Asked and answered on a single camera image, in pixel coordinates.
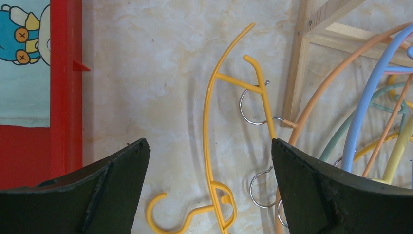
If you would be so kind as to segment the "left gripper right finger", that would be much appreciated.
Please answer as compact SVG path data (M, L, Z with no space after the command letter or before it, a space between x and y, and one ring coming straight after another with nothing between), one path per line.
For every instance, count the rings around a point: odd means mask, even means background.
M281 139L271 154L290 233L412 233L411 189L346 172Z

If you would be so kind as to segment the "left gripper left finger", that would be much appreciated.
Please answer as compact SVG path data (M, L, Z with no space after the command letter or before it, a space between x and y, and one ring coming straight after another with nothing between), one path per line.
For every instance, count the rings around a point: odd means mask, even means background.
M141 138L35 187L2 190L3 234L129 234L150 159Z

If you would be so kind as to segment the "light yellow hanger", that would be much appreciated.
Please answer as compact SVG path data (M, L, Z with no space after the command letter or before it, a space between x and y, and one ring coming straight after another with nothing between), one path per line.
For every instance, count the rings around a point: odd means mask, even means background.
M413 135L413 118L410 117L403 128L398 133L397 141L392 149L391 155L387 161L383 176L381 179L374 178L373 181L384 184L391 184L399 166L405 148L411 141Z

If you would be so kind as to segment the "blue hanger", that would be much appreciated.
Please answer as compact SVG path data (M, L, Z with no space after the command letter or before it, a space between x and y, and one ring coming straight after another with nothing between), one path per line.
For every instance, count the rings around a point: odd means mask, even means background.
M350 124L344 149L342 155L341 169L347 172L351 172L353 159L355 155L355 149L359 131L362 127L364 117L369 108L370 101L373 97L375 89L384 74L408 74L412 73L412 67L400 67L400 66L388 66L392 56L397 51L399 46L405 41L405 39L413 33L413 25L410 24L400 33L398 33L392 42L387 46L383 52L381 58L378 60L375 68L373 69L365 89L362 93L360 101L355 110L353 120Z

